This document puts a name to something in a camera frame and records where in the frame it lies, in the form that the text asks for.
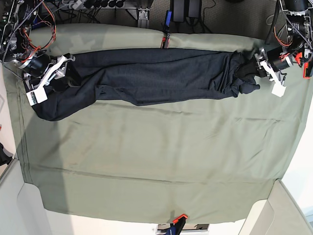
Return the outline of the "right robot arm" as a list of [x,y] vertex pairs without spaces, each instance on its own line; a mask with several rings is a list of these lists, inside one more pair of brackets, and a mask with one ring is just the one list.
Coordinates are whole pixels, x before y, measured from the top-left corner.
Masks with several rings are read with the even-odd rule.
[[[43,46],[30,39],[31,30],[46,25],[51,37]],[[43,0],[2,0],[0,2],[0,61],[14,63],[21,71],[26,91],[39,86],[62,92],[79,87],[83,80],[73,66],[71,54],[51,56],[47,50],[56,41],[56,19]]]

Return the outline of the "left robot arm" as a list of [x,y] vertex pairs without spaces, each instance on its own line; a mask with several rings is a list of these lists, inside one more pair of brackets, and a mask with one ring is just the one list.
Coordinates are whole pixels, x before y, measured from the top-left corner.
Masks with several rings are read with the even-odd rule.
[[[303,78],[310,79],[313,76],[312,9],[311,0],[278,0],[265,43],[268,44],[270,37],[274,36],[280,46],[270,51],[261,48],[259,53],[236,71],[236,76],[240,78],[250,75],[269,76],[269,72],[261,65],[265,62],[265,65],[274,73],[297,64],[303,68]],[[286,20],[287,40],[285,42],[276,30],[279,13],[282,13]]]

